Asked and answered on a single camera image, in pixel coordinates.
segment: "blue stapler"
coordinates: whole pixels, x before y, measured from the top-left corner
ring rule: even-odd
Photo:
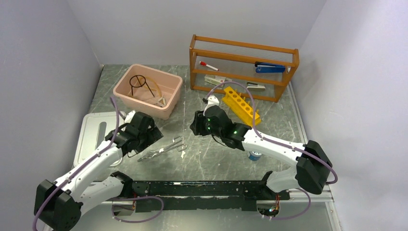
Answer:
[[[283,73],[286,67],[278,64],[255,62],[255,71],[257,73]]]

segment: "small blue container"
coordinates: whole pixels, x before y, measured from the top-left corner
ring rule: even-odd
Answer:
[[[259,158],[261,158],[262,154],[261,153],[257,153],[257,152],[252,152],[252,151],[248,151],[248,158],[250,160],[259,160]]]

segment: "white wall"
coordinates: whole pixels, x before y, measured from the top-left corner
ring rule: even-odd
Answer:
[[[72,165],[99,74],[65,0],[0,1],[0,230],[30,230],[38,184]]]
[[[328,0],[293,85],[345,231],[408,230],[408,1]]]
[[[300,48],[326,0],[68,0],[103,64],[188,64],[193,34]]]

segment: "red marker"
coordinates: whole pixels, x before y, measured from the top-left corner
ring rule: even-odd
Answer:
[[[209,68],[211,68],[211,69],[213,69],[213,70],[218,71],[218,68],[215,68],[215,67],[213,67],[213,66],[210,66],[210,65],[204,63],[203,61],[200,61],[200,65],[203,65],[203,66],[206,66],[206,67],[209,67]]]

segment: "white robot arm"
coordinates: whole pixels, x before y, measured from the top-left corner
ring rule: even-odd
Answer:
[[[39,218],[54,230],[72,229],[82,215],[103,201],[114,197],[133,196],[133,180],[121,172],[111,174],[102,182],[92,182],[103,170],[126,154],[143,151],[163,135],[151,116],[134,111],[128,114],[125,123],[118,128],[115,135],[114,133],[115,130],[111,131],[93,154],[74,169],[54,182],[44,180],[37,187],[35,215],[47,198],[56,191],[39,215]]]
[[[230,148],[262,153],[290,166],[285,171],[267,172],[261,181],[265,181],[260,187],[262,193],[273,192],[275,195],[286,189],[299,187],[313,194],[322,193],[329,170],[301,152],[305,150],[332,166],[317,142],[293,143],[257,133],[250,126],[232,123],[218,105],[218,99],[211,95],[205,109],[195,112],[194,121],[190,125],[194,135],[217,136]],[[114,133],[115,131],[111,131],[94,153],[70,172],[54,182],[44,180],[37,187],[34,214],[56,192],[39,214],[39,218],[54,230],[72,229],[83,214],[105,200],[133,197],[133,180],[121,172],[113,173],[102,182],[93,181],[112,163],[130,152],[143,151],[163,135],[152,117],[141,112],[129,113],[115,136]]]
[[[330,170],[302,153],[307,151],[331,167],[330,160],[317,142],[294,143],[261,132],[258,132],[259,137],[250,126],[233,123],[219,108],[219,101],[214,95],[210,95],[206,103],[203,111],[195,112],[190,125],[195,135],[216,136],[230,148],[258,152],[289,165],[288,170],[266,174],[266,186],[275,193],[299,187],[313,194],[322,193]]]

